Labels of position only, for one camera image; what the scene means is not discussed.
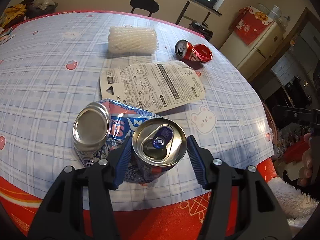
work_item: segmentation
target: plaid tablecloth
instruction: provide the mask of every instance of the plaid tablecloth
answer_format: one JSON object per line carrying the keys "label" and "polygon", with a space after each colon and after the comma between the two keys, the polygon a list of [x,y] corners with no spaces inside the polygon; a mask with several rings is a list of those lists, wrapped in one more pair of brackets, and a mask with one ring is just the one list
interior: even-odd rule
{"label": "plaid tablecloth", "polygon": [[[154,28],[159,49],[151,56],[108,52],[111,26]],[[101,99],[101,71],[135,62],[176,60],[174,46],[185,39],[203,43],[213,60],[199,69],[206,95],[201,101],[160,115],[177,122],[186,135],[229,165],[257,165],[273,154],[269,127],[258,95],[235,67],[209,42],[183,28],[147,17],[118,13],[71,13],[19,25],[0,46],[0,175],[43,198],[63,167],[81,168],[72,145],[80,110]],[[76,65],[68,70],[66,65]],[[213,113],[215,127],[202,133],[191,114]],[[115,211],[145,209],[205,193],[186,154],[176,167],[147,187],[124,183],[110,192]],[[89,208],[87,197],[84,208]]]}

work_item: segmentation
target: white foam fruit sleeve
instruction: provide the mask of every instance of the white foam fruit sleeve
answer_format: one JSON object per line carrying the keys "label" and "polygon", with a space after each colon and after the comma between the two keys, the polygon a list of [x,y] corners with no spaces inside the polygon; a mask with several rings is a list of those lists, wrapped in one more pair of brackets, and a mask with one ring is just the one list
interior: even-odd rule
{"label": "white foam fruit sleeve", "polygon": [[110,27],[108,49],[111,53],[147,53],[158,49],[157,33],[153,29],[135,27]]}

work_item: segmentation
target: metal bolt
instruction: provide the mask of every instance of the metal bolt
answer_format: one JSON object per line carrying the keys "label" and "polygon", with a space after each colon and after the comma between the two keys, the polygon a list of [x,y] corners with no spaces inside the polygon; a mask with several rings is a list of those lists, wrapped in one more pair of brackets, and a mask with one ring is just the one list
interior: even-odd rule
{"label": "metal bolt", "polygon": [[107,159],[101,159],[98,161],[99,165],[107,165],[108,164],[108,160]]}
{"label": "metal bolt", "polygon": [[64,167],[64,172],[66,172],[66,173],[69,173],[69,172],[71,172],[72,171],[72,166],[67,166],[67,167]]}
{"label": "metal bolt", "polygon": [[222,164],[222,160],[220,159],[214,159],[212,162],[214,165],[217,165],[217,166],[220,166]]}
{"label": "metal bolt", "polygon": [[250,166],[248,166],[248,171],[250,171],[250,172],[256,172],[256,171],[257,171],[257,168],[256,168],[255,166],[250,165]]}

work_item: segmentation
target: human hand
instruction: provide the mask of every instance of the human hand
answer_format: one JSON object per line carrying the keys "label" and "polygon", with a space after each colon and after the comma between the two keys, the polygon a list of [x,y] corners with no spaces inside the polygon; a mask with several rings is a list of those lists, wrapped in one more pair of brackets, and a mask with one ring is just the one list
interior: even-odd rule
{"label": "human hand", "polygon": [[[304,135],[303,140],[309,143],[310,146],[310,138],[311,134],[307,133]],[[297,181],[298,186],[308,186],[310,183],[310,178],[312,177],[312,156],[311,156],[311,148],[306,150],[303,153],[302,161],[304,166],[299,170],[299,179]]]}

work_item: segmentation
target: yellow cloth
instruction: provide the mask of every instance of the yellow cloth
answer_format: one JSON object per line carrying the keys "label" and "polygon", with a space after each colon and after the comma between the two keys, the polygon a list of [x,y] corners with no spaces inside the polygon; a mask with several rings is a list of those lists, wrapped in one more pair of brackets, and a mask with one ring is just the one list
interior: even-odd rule
{"label": "yellow cloth", "polygon": [[26,12],[26,5],[25,4],[17,4],[12,8],[7,8],[4,11],[4,18],[2,21],[1,27],[4,28],[10,21],[19,17],[21,15],[25,15]]}

